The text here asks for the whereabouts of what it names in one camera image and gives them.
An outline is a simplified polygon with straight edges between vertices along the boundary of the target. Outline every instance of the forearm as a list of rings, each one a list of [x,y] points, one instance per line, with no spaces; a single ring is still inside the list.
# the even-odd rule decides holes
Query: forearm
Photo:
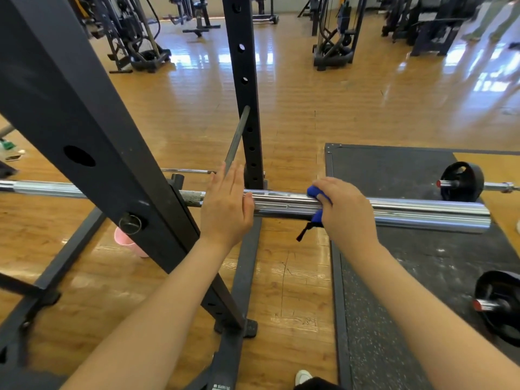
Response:
[[[87,358],[63,390],[162,390],[228,252],[199,240],[164,283]]]
[[[385,248],[370,248],[349,261],[397,323],[435,388],[518,388],[520,368],[408,274]]]

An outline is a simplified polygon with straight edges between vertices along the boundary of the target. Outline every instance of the hand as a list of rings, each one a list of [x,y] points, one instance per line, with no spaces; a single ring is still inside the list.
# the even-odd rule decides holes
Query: hand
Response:
[[[253,225],[253,194],[244,195],[244,166],[233,162],[211,174],[202,204],[200,240],[229,253]]]
[[[322,223],[336,245],[348,258],[364,255],[380,246],[370,201],[353,184],[336,178],[321,178],[313,185],[323,191],[318,199],[323,204]]]

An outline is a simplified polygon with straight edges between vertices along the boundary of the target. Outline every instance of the yellow wood platform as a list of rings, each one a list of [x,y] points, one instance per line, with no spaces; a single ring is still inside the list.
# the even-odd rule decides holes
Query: yellow wood platform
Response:
[[[324,175],[326,142],[520,151],[520,53],[506,47],[518,40],[512,34],[497,45],[457,40],[445,58],[410,58],[406,44],[380,37],[383,18],[368,15],[354,64],[317,72],[310,25],[308,19],[282,15],[279,25],[255,26],[264,167],[271,189],[302,192]],[[464,25],[462,31],[471,28]],[[238,121],[226,31],[213,30],[197,40],[164,24],[159,43],[172,49],[175,65],[156,74],[110,78],[162,167],[215,168]],[[106,41],[94,41],[93,47],[107,70],[113,69]],[[9,139],[27,150],[13,163],[21,170],[18,179],[65,181],[19,133]],[[518,157],[457,156],[480,164],[489,181],[520,183]],[[206,176],[187,175],[185,187],[204,189],[206,181]],[[483,196],[520,249],[514,231],[520,194]],[[34,281],[91,207],[86,200],[2,194],[0,272]],[[152,260],[114,243],[114,228],[111,222],[102,226],[63,281],[60,302],[38,316],[31,367],[71,374],[164,279]],[[323,230],[312,230],[297,243],[301,229],[301,222],[264,220],[249,307],[259,330],[256,339],[244,342],[239,390],[290,389],[303,368],[336,380],[328,239]],[[220,271],[228,285],[237,255],[234,249]],[[0,320],[17,301],[0,292]],[[200,309],[171,388],[182,388],[210,363],[218,346],[212,327]]]

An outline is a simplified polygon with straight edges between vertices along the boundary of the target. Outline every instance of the green pants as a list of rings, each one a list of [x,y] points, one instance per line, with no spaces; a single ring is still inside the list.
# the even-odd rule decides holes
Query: green pants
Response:
[[[492,0],[489,9],[482,18],[482,21],[480,22],[480,26],[478,26],[478,28],[473,32],[473,35],[477,37],[482,37],[482,34],[486,31],[486,29],[493,22],[493,20],[495,20],[502,8],[504,8],[504,6],[506,6],[508,2],[511,1],[513,0]],[[494,34],[497,37],[501,37],[508,30],[508,28],[515,22],[519,15],[520,2],[517,1],[515,4],[513,4],[513,9],[511,10],[509,17],[506,20],[504,20],[500,24],[500,26],[497,27]]]

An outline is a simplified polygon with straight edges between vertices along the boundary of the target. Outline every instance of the black pants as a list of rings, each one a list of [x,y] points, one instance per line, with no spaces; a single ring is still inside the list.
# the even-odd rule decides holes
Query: black pants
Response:
[[[294,390],[344,390],[337,384],[327,382],[325,379],[314,377],[294,387]]]

